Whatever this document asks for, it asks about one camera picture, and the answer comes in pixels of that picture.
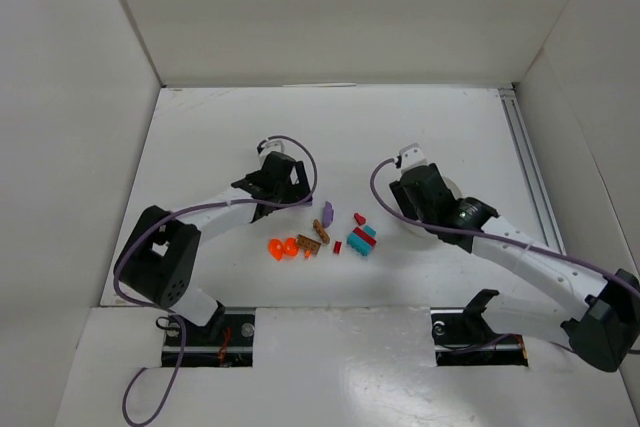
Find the white divided round container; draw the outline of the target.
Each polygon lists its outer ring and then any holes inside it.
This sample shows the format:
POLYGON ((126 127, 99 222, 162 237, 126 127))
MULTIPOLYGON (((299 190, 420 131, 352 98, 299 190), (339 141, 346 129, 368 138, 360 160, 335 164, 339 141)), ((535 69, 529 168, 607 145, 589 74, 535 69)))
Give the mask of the white divided round container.
MULTIPOLYGON (((462 197, 462 192, 460 188, 453 180, 444 176, 443 181, 445 186, 451 191, 455 199, 462 197)), ((428 232, 424 228, 417 227, 414 225, 409 225, 409 224, 404 224, 402 228, 407 232, 409 232, 413 237, 425 240, 429 245, 438 241, 438 238, 435 234, 428 232)))

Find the purple curved lego piece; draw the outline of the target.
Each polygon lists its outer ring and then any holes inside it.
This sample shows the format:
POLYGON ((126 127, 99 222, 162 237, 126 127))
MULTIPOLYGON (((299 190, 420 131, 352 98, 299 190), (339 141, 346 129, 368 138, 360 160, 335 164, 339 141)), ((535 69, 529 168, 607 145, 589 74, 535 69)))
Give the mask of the purple curved lego piece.
POLYGON ((333 205, 326 201, 322 211, 321 223, 324 228, 328 228, 334 220, 334 208, 333 205))

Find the small brown lego plate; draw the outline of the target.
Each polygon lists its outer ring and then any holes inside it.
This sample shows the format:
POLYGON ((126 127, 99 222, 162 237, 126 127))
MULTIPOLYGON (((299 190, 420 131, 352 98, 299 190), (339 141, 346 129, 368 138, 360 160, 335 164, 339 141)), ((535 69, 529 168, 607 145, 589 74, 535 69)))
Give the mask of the small brown lego plate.
POLYGON ((316 232, 316 234, 318 235, 318 237, 321 239, 323 244, 329 244, 330 243, 330 236, 327 233, 325 227, 323 226, 322 222, 318 219, 315 219, 313 221, 313 228, 314 231, 316 232))

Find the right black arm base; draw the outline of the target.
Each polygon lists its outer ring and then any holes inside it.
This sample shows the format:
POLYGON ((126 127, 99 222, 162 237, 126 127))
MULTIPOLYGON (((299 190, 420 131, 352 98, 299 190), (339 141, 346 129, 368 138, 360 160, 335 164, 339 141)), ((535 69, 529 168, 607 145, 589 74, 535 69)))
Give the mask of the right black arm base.
POLYGON ((482 314, 499 292, 483 289, 464 307, 431 310, 431 335, 438 367, 527 367, 521 336, 495 333, 482 314))

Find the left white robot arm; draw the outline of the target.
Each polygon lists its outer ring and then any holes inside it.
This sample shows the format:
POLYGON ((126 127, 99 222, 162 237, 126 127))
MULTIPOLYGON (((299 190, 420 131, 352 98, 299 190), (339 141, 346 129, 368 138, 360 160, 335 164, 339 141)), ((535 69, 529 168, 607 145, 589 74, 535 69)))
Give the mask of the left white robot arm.
POLYGON ((260 168, 233 182, 221 194, 178 211, 146 208, 114 266, 114 289, 125 300, 162 309, 171 321, 209 341, 221 330, 225 307, 191 285, 199 247, 227 231, 255 223, 272 212, 312 199, 304 162, 271 151, 260 168))

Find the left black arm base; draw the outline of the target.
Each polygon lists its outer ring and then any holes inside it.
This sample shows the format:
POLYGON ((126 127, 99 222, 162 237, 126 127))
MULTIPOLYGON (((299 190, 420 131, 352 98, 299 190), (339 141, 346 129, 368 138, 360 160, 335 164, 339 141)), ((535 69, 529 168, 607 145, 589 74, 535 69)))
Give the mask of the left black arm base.
POLYGON ((181 362, 187 368, 236 368, 253 365, 255 309, 220 307, 205 326, 185 320, 181 362))

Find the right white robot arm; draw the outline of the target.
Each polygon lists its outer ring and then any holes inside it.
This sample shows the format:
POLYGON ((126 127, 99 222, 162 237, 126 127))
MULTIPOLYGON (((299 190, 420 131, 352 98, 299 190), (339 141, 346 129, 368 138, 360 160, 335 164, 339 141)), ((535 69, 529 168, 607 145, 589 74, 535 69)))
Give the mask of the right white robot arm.
POLYGON ((549 298, 536 303, 480 290, 457 314, 453 350, 469 355, 506 335, 536 337, 590 366, 616 371, 639 338, 639 280, 589 269, 535 241, 473 197, 457 197, 435 164, 395 162, 396 217, 439 241, 504 268, 549 298))

